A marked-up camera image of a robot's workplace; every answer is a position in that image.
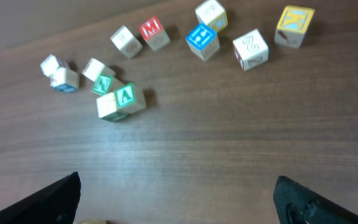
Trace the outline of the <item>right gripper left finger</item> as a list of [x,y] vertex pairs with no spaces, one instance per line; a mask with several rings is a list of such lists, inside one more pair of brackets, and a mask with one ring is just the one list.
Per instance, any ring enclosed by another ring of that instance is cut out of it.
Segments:
[[0,224],[72,224],[81,197],[77,172],[0,211]]

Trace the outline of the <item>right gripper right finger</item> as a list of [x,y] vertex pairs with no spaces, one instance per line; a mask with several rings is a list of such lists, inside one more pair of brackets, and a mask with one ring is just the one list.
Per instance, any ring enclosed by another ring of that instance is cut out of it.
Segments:
[[273,201],[281,224],[358,224],[355,213],[284,175],[277,179]]

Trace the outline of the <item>plain white picture block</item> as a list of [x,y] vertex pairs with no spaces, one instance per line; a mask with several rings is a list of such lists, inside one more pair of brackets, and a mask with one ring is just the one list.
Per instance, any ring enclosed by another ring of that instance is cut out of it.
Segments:
[[75,221],[73,224],[108,224],[108,222],[107,220],[88,219],[88,220]]

